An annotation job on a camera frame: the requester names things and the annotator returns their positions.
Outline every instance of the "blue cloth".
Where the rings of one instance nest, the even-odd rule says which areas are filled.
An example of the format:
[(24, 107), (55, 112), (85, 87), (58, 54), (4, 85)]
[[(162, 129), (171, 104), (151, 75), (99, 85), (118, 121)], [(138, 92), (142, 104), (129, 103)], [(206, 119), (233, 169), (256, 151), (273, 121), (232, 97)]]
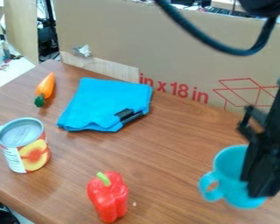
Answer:
[(152, 88), (144, 84), (82, 78), (57, 126), (69, 131), (118, 131), (123, 125), (116, 113), (132, 109), (146, 115), (151, 92)]

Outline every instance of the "cardboard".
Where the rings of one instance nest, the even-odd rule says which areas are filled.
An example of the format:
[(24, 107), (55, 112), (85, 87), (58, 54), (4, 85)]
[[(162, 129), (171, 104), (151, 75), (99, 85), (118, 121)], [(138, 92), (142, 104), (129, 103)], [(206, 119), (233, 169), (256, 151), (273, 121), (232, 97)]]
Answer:
[(5, 0), (6, 36), (31, 63), (39, 63), (37, 5), (35, 0)]
[(68, 65), (81, 67), (86, 70), (104, 74), (118, 80), (138, 83), (140, 81), (139, 68), (125, 66), (105, 59), (96, 57), (85, 58), (74, 53), (60, 51), (62, 61)]
[[(157, 6), (123, 0), (54, 3), (61, 51), (88, 44), (97, 58), (140, 68), (140, 81), (156, 90), (223, 109), (242, 111), (248, 103), (269, 109), (274, 100), (280, 24), (261, 52), (236, 57), (190, 37)], [(235, 47), (251, 47), (263, 26), (252, 18), (182, 12), (212, 37)]]

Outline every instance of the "mug handle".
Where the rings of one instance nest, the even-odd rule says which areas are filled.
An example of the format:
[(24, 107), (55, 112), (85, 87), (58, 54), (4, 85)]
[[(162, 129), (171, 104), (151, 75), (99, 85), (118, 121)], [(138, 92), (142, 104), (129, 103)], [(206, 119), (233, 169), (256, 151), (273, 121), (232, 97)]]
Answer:
[(218, 186), (211, 191), (207, 190), (207, 188), (214, 182), (218, 182), (218, 179), (215, 177), (213, 171), (206, 173), (199, 180), (200, 193), (202, 194), (202, 197), (209, 202), (215, 202), (223, 198), (223, 192)]

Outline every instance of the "cardboard box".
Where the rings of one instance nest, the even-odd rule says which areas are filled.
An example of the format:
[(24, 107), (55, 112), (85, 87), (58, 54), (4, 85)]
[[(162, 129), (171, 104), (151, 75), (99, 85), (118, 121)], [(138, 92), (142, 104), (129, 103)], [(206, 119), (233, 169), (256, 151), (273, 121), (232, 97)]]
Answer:
[[(90, 45), (95, 57), (138, 67), (156, 90), (223, 109), (269, 109), (280, 76), (280, 24), (250, 57), (216, 52), (177, 27), (157, 6), (123, 0), (54, 0), (61, 51)], [(263, 21), (182, 10), (210, 36), (250, 48)]]

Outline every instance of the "red bell pepper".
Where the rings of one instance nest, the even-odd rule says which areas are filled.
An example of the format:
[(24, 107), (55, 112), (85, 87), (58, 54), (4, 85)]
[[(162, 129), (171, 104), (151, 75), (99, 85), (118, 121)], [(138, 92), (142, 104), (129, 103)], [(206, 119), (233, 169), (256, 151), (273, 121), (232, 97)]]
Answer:
[(87, 185), (87, 194), (101, 219), (113, 222), (127, 212), (128, 187), (114, 171), (98, 172)]

